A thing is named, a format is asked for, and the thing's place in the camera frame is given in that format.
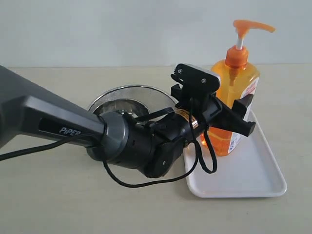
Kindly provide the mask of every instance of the pump nozzle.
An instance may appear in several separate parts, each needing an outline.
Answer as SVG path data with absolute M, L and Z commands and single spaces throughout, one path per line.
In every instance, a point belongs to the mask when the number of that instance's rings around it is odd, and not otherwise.
M 272 33 L 275 31 L 275 28 L 267 24 L 244 19 L 235 20 L 233 22 L 233 26 L 236 28 L 238 39 L 236 45 L 228 50 L 225 63 L 232 68 L 238 68 L 247 64 L 248 50 L 243 46 L 243 42 L 244 37 L 249 32 L 249 30 L 262 29 Z

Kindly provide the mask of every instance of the table surface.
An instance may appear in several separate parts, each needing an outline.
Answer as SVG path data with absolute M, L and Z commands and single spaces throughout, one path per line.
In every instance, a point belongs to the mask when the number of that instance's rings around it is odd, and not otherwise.
M 258 68 L 253 111 L 287 182 L 283 196 L 200 199 L 188 190 L 186 180 L 128 189 L 112 181 L 83 147 L 63 145 L 0 163 L 0 232 L 311 233 L 312 65 Z M 11 70 L 84 108 L 117 86 L 147 84 L 169 92 L 173 85 L 173 67 Z M 0 153 L 47 142 L 18 136 Z M 124 181 L 146 181 L 137 171 L 112 169 Z M 182 173 L 181 157 L 166 177 Z

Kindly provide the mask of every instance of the soap dispenser bottle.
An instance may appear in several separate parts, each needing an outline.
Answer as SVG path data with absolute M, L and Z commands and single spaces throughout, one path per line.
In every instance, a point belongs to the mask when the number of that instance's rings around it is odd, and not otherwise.
M 236 45 L 227 51 L 226 59 L 217 62 L 211 70 L 221 76 L 221 86 L 216 96 L 228 107 L 232 108 L 236 99 L 241 99 L 248 94 L 254 94 L 260 73 L 257 68 L 247 62 L 248 50 L 243 46 L 245 35 L 250 29 L 262 29 L 274 32 L 275 29 L 269 25 L 249 20 L 235 20 L 233 26 L 236 28 L 238 40 Z M 248 119 L 251 103 L 244 116 Z M 209 128 L 209 138 L 218 156 L 228 155 L 239 143 L 241 135 L 214 127 Z

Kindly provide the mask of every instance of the stainless steel bowl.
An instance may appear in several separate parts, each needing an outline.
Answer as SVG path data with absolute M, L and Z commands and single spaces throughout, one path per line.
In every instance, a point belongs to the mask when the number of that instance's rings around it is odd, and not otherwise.
M 173 97 L 158 88 L 127 85 L 105 92 L 91 103 L 88 110 L 97 115 L 116 111 L 139 117 L 166 107 L 174 108 L 175 104 Z

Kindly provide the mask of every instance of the white rectangular tray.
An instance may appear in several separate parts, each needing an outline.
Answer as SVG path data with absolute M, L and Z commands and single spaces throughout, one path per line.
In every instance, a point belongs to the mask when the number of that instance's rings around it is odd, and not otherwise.
M 227 156 L 218 157 L 214 174 L 202 170 L 199 163 L 187 177 L 190 191 L 202 198 L 221 197 L 273 197 L 286 192 L 286 181 L 277 165 L 261 127 L 251 111 L 249 121 L 256 127 L 249 137 L 243 137 Z M 212 168 L 209 150 L 201 147 L 208 168 Z M 185 169 L 194 164 L 193 144 L 184 150 Z

